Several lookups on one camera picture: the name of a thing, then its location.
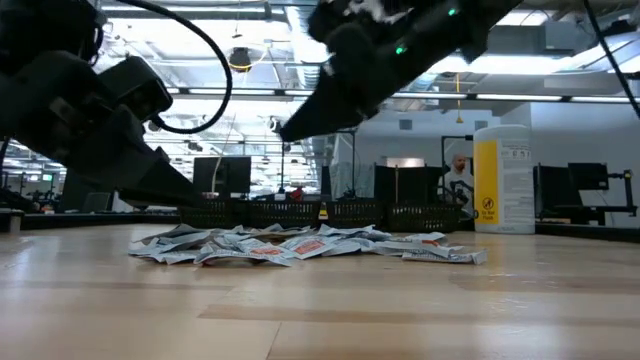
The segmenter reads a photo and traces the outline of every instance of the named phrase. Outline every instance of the black cable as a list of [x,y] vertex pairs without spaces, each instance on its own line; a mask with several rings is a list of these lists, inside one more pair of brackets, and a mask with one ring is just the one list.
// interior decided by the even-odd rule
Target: black cable
[[229,67],[229,62],[227,61],[227,58],[225,57],[224,53],[222,52],[218,44],[216,44],[216,42],[213,41],[209,37],[209,35],[207,35],[199,27],[195,26],[191,21],[183,18],[182,16],[174,13],[173,11],[163,8],[162,6],[149,3],[145,0],[116,0],[116,1],[121,2],[123,4],[139,7],[141,9],[145,9],[145,10],[154,12],[156,14],[166,16],[169,19],[175,20],[178,23],[182,24],[187,29],[193,31],[202,40],[204,40],[204,42],[206,42],[207,45],[211,47],[211,49],[213,49],[213,51],[216,53],[216,56],[220,60],[220,63],[222,64],[222,69],[224,70],[224,75],[225,75],[227,84],[226,84],[224,96],[222,98],[222,104],[220,104],[220,108],[218,108],[218,111],[211,117],[211,119],[209,119],[209,121],[207,121],[206,123],[200,126],[196,126],[192,129],[179,129],[179,128],[174,128],[172,126],[167,125],[160,116],[154,116],[153,118],[151,118],[151,121],[154,124],[156,124],[159,128],[175,134],[182,134],[182,135],[196,134],[212,127],[216,123],[216,121],[218,121],[218,119],[222,117],[225,110],[227,109],[229,100],[231,100],[231,90],[233,89],[233,77],[231,75],[231,68]]
[[2,170],[4,169],[4,157],[7,154],[7,148],[9,147],[9,142],[11,138],[6,136],[3,139],[2,147],[0,147],[0,176],[2,175]]
[[613,71],[616,73],[616,77],[618,78],[618,81],[620,82],[620,85],[622,86],[622,90],[624,91],[625,95],[627,95],[627,98],[629,98],[629,102],[631,103],[631,107],[636,112],[636,116],[640,120],[640,107],[638,106],[638,103],[636,102],[635,96],[633,96],[633,92],[631,92],[631,88],[629,87],[629,83],[627,83],[627,80],[624,78],[624,75],[622,74],[622,71],[620,71],[620,66],[618,66],[618,62],[613,57],[613,54],[611,53],[611,50],[609,49],[609,45],[607,45],[607,41],[605,40],[604,36],[602,35],[602,31],[600,30],[600,25],[598,25],[598,19],[596,18],[595,13],[593,12],[593,8],[591,7],[591,4],[589,3],[589,0],[582,0],[582,2],[584,4],[584,9],[587,12],[587,16],[589,17],[589,21],[591,22],[591,26],[593,27],[593,31],[596,34],[596,38],[598,39],[598,42],[600,43],[600,46],[602,47],[602,50],[604,50],[604,53],[607,56],[607,59],[611,63],[611,67],[613,68]]
[[530,18],[531,15],[535,14],[536,12],[541,12],[545,14],[547,16],[547,20],[553,20],[549,15],[549,13],[546,12],[544,9],[535,9],[535,10],[532,10],[529,14],[527,14],[527,16],[525,16],[524,19],[522,19],[522,21],[520,21],[520,26],[522,26],[522,24],[524,24],[524,22],[527,21],[527,19]]
[[358,185],[358,181],[360,181],[360,174],[362,173],[362,160],[360,160],[360,153],[358,152],[358,150],[354,149],[354,151],[356,153],[356,158],[358,159],[358,172],[356,173],[356,176],[355,176],[355,183],[357,187],[360,187]]

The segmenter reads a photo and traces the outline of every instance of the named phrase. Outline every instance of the black plastic crate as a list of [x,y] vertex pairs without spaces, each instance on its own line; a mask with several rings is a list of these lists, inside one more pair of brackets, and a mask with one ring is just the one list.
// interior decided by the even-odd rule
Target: black plastic crate
[[338,229],[380,226],[384,207],[375,201],[328,202],[328,225]]
[[460,205],[453,204],[390,204],[386,228],[392,232],[453,232],[458,229],[461,211]]
[[243,206],[235,200],[205,199],[199,208],[180,208],[180,222],[198,229],[233,228],[244,222]]
[[250,201],[249,225],[265,228],[275,223],[284,228],[316,226],[318,224],[319,202],[300,201]]

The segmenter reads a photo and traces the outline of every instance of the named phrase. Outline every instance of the disinfectant wipe container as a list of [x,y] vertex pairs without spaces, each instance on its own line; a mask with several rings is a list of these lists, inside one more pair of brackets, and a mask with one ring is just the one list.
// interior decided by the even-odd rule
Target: disinfectant wipe container
[[474,208],[478,232],[533,234],[531,130],[501,125],[473,136]]

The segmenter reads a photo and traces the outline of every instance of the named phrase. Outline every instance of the pile of packets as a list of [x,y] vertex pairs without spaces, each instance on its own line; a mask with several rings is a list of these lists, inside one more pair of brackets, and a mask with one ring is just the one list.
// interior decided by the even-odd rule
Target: pile of packets
[[373,225],[358,229],[335,229],[322,225],[283,229],[275,224],[266,229],[195,229],[182,224],[175,229],[137,241],[129,255],[160,263],[213,265],[216,260],[249,259],[292,266],[293,261],[355,253],[397,256],[402,260],[482,264],[487,250],[466,252],[462,246],[447,246],[444,234],[414,234],[395,237],[375,230]]

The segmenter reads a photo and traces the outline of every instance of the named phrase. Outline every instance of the desk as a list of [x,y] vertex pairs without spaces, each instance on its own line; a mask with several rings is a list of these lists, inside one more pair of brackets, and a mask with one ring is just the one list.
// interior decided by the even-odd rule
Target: desk
[[626,206],[573,206],[573,205],[557,205],[553,207],[554,211],[558,211],[560,217],[571,218],[574,224],[588,225],[591,221],[597,221],[598,225],[606,225],[606,216],[611,213],[627,213],[630,208]]
[[23,230],[73,228],[122,224],[179,224],[178,215],[155,214],[27,214],[22,221]]
[[292,268],[126,255],[171,225],[0,238],[3,360],[640,358],[640,246],[473,233],[482,266],[378,255]]

